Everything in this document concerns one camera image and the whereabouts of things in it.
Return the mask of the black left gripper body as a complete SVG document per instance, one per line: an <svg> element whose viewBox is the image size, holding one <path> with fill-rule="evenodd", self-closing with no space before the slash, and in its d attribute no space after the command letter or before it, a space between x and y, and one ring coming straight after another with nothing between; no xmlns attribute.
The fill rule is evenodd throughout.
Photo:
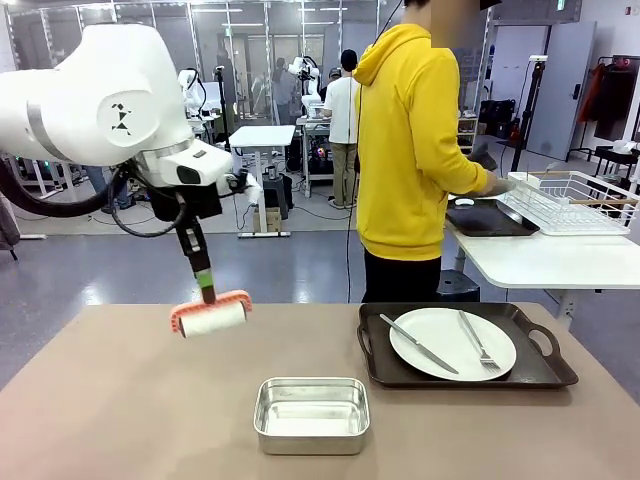
<svg viewBox="0 0 640 480"><path fill-rule="evenodd" d="M185 254L207 252L200 221L222 213L216 185L151 188L149 197L156 218L173 225Z"/></svg>

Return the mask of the person's right hand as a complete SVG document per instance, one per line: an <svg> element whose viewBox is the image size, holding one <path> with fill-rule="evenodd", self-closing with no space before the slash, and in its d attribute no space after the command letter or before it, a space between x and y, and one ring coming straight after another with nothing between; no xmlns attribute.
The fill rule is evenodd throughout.
<svg viewBox="0 0 640 480"><path fill-rule="evenodd" d="M482 195L484 197L494 197L503 195L516 187L516 182L509 178L499 178L494 175L488 176L488 181Z"/></svg>

